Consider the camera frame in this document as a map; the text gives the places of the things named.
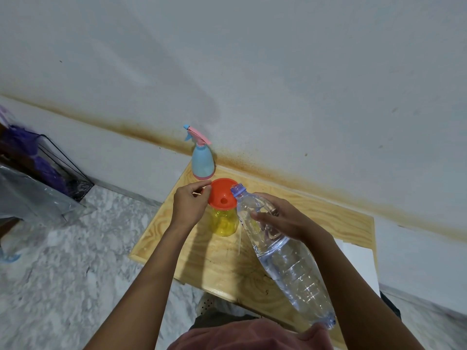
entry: marble floor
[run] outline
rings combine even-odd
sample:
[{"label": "marble floor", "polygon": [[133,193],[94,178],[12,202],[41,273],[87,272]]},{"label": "marble floor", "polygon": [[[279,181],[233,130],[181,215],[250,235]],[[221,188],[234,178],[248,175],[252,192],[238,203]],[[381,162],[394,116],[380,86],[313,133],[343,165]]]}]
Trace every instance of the marble floor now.
[{"label": "marble floor", "polygon": [[[127,255],[158,206],[102,187],[85,197],[84,214],[60,228],[19,223],[1,244],[20,253],[0,264],[0,348],[82,349],[142,266]],[[174,281],[156,349],[194,322],[202,291]],[[427,349],[465,349],[467,322],[388,294]],[[240,307],[219,302],[224,311]]]}]

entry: blue spray bottle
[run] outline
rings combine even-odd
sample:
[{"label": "blue spray bottle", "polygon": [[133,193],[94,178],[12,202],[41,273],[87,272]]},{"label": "blue spray bottle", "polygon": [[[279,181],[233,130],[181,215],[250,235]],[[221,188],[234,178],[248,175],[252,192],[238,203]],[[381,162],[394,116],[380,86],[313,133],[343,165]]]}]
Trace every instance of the blue spray bottle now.
[{"label": "blue spray bottle", "polygon": [[211,178],[214,174],[214,160],[211,150],[207,147],[211,142],[192,126],[184,125],[183,127],[188,131],[185,141],[191,138],[196,140],[196,147],[191,159],[193,175],[201,181]]}]

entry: white wall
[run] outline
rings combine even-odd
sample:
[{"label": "white wall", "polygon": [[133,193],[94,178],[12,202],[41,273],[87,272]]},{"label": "white wall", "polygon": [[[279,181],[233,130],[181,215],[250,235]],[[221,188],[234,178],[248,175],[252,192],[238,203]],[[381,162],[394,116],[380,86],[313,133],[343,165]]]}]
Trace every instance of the white wall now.
[{"label": "white wall", "polygon": [[2,0],[0,92],[179,140],[190,123],[219,155],[467,236],[466,11],[467,0]]},{"label": "white wall", "polygon": [[[148,198],[163,201],[190,161],[163,147],[1,96],[0,104],[19,122],[51,136],[86,173]],[[380,283],[467,314],[467,244],[374,217]]]}]

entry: wooden table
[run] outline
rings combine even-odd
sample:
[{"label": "wooden table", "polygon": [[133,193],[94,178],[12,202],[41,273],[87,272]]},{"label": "wooden table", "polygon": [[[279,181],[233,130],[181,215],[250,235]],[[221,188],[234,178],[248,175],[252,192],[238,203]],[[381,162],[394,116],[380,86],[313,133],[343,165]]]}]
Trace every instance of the wooden table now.
[{"label": "wooden table", "polygon": [[[266,192],[287,199],[334,237],[371,248],[377,261],[372,217],[218,166],[212,179],[221,177],[242,183],[249,192]],[[140,263],[149,259],[169,226],[175,190],[195,181],[189,164],[134,246],[129,255],[131,259]],[[184,244],[174,278],[270,318],[288,329],[307,329],[307,323],[266,275],[241,225],[230,237],[213,235],[208,228],[208,209],[209,206]],[[345,348],[338,325],[330,336],[335,346]]]}]

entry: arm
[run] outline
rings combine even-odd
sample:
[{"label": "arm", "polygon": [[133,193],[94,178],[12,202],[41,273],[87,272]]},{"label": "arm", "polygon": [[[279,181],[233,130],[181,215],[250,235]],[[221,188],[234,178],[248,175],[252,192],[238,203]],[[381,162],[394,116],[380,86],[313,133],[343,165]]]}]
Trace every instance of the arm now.
[{"label": "arm", "polygon": [[[211,192],[210,183],[196,182],[177,189],[170,226],[130,288],[86,345],[86,350],[154,350],[178,256],[188,234],[203,216]],[[206,185],[202,195],[193,194]]]},{"label": "arm", "polygon": [[313,254],[349,349],[423,349],[336,245],[334,238],[287,200],[257,193],[279,212],[252,214],[262,223],[302,241]]}]

